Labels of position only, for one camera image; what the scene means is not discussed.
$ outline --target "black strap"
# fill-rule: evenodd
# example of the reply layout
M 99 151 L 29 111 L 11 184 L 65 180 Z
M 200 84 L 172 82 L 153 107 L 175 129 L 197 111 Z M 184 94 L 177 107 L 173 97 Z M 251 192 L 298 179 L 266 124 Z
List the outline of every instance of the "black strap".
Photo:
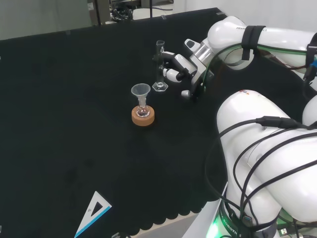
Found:
M 317 54 L 317 33 L 314 34 L 311 43 L 307 45 L 306 53 L 306 68 L 314 62 L 315 55 Z
M 250 59 L 250 50 L 256 50 L 260 34 L 266 26 L 247 26 L 243 37 L 241 46 L 243 48 L 242 60 Z

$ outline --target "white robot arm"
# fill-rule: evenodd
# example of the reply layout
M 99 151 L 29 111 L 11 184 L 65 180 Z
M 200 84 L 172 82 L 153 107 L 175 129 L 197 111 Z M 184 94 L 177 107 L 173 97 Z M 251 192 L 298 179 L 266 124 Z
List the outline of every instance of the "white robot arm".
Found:
M 214 58 L 220 57 L 225 64 L 234 70 L 243 69 L 251 63 L 254 58 L 253 50 L 250 50 L 249 60 L 242 60 L 243 49 L 241 49 L 241 44 L 246 27 L 240 19 L 230 16 L 213 25 L 208 32 L 208 37 L 201 43 L 190 39 L 185 41 L 185 45 L 193 52 L 190 57 L 191 66 L 188 64 L 192 72 L 190 77 L 192 88 L 183 91 L 183 97 L 196 97 L 197 89 L 205 83 L 202 77 L 206 79 L 208 74 L 212 75 L 209 72 L 209 65 Z M 274 54 L 273 57 L 280 64 L 296 70 L 298 73 L 306 73 L 306 77 L 307 68 L 311 66 L 310 64 L 307 65 L 306 51 L 311 47 L 310 43 L 314 37 L 315 33 L 313 32 L 264 27 L 258 40 L 258 49 Z M 313 62 L 315 63 L 317 46 L 311 48 L 315 50 L 313 54 Z M 171 81 L 176 81 L 174 78 L 177 78 L 177 70 L 164 70 L 165 77 Z M 316 71 L 310 75 L 310 81 L 315 76 Z M 304 110 L 303 123 L 307 126 L 317 121 L 316 108 L 317 96 L 308 103 Z M 261 94 L 255 91 L 241 90 L 221 105 L 217 113 L 219 133 L 236 123 L 263 116 L 289 118 L 277 105 Z M 263 127 L 253 123 L 239 127 L 221 138 L 228 171 L 226 198 L 240 205 L 242 192 L 233 176 L 233 167 L 240 153 L 259 139 L 279 131 L 280 129 L 275 127 Z M 237 164 L 236 177 L 240 185 L 243 186 L 248 173 L 272 147 L 290 138 L 316 132 L 317 129 L 294 129 L 257 143 L 241 157 Z M 311 163 L 316 159 L 316 137 L 294 141 L 281 147 L 270 154 L 255 170 L 247 183 L 246 195 L 251 194 L 266 181 L 284 172 Z M 259 224 L 265 224 L 276 219 L 282 207 L 299 221 L 317 221 L 317 166 L 302 170 L 263 188 L 251 198 L 250 202 Z M 238 209 L 233 206 L 231 206 L 231 209 L 239 216 L 240 211 Z M 249 205 L 246 206 L 245 212 L 252 218 L 253 225 L 256 225 L 255 217 L 252 215 Z M 218 227 L 222 235 L 229 234 L 227 226 L 228 224 L 224 224 Z
M 194 70 L 195 74 L 190 78 L 192 88 L 184 91 L 183 97 L 192 98 L 197 95 L 197 89 L 202 82 L 206 68 L 215 56 L 219 56 L 227 66 L 234 70 L 243 69 L 252 62 L 253 50 L 250 51 L 249 60 L 242 60 L 243 49 L 241 46 L 240 49 L 237 47 L 218 55 L 230 46 L 241 45 L 246 27 L 244 22 L 237 17 L 229 16 L 214 24 L 208 32 L 208 37 L 201 43 L 190 39 L 185 41 L 185 45 L 193 52 L 190 61 L 197 71 Z M 294 68 L 297 73 L 304 74 L 307 47 L 314 35 L 313 32 L 265 27 L 260 34 L 258 48 L 274 54 L 269 57 L 278 60 L 285 67 Z

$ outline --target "glass funnel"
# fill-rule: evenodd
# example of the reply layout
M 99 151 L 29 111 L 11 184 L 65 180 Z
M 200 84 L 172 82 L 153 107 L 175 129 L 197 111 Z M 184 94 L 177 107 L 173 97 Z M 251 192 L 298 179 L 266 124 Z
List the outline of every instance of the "glass funnel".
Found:
M 139 99 L 139 105 L 136 109 L 136 114 L 141 118 L 147 117 L 150 114 L 150 109 L 146 104 L 147 95 L 150 90 L 151 87 L 145 83 L 136 84 L 131 88 L 131 93 L 137 96 Z

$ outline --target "small black object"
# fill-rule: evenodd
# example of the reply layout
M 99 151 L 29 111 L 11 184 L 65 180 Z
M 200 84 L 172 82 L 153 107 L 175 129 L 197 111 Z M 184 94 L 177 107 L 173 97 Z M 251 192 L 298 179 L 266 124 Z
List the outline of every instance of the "small black object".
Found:
M 256 50 L 260 34 L 266 26 L 247 26 L 243 37 L 241 46 L 243 48 L 242 60 L 250 59 L 250 50 Z
M 194 43 L 193 41 L 188 41 L 188 42 L 186 43 L 186 45 L 187 45 L 189 48 L 192 48 L 192 47 L 195 45 L 195 43 Z

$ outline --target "cable connector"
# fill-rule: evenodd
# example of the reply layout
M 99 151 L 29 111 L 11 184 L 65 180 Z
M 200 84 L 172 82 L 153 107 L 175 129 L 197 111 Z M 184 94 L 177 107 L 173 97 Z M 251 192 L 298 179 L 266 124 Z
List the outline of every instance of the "cable connector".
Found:
M 281 129 L 304 127 L 301 123 L 299 123 L 291 118 L 279 118 L 279 117 L 264 116 L 262 118 L 257 118 L 256 121 L 257 121 L 256 123 L 258 123 L 262 126 L 278 127 Z
M 306 81 L 313 81 L 316 77 L 316 74 L 317 74 L 317 68 L 315 66 L 315 64 L 311 64 L 307 69 L 306 69 L 306 72 L 305 72 L 305 75 L 304 75 L 304 80 Z

